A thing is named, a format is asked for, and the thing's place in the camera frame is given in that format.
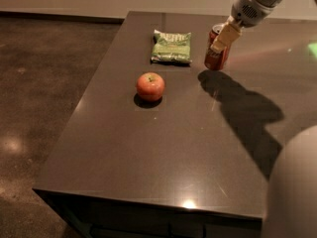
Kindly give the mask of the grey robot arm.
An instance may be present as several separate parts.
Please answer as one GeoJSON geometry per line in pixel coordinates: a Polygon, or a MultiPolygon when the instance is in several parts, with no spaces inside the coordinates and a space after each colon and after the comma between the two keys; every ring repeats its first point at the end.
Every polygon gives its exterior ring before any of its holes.
{"type": "MultiPolygon", "coordinates": [[[[210,45],[219,55],[244,28],[260,23],[282,0],[234,0],[231,15],[210,45]]],[[[285,75],[273,85],[283,93],[284,145],[276,153],[265,202],[261,238],[317,238],[316,40],[287,55],[285,75]]]]}

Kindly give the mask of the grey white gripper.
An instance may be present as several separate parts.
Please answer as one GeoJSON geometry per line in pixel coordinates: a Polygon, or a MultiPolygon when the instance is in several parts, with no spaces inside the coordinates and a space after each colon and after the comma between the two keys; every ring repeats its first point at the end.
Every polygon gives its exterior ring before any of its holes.
{"type": "Polygon", "coordinates": [[[271,12],[271,7],[257,0],[234,0],[229,22],[223,25],[219,35],[210,46],[211,50],[221,54],[242,35],[241,28],[256,26],[271,12]]]}

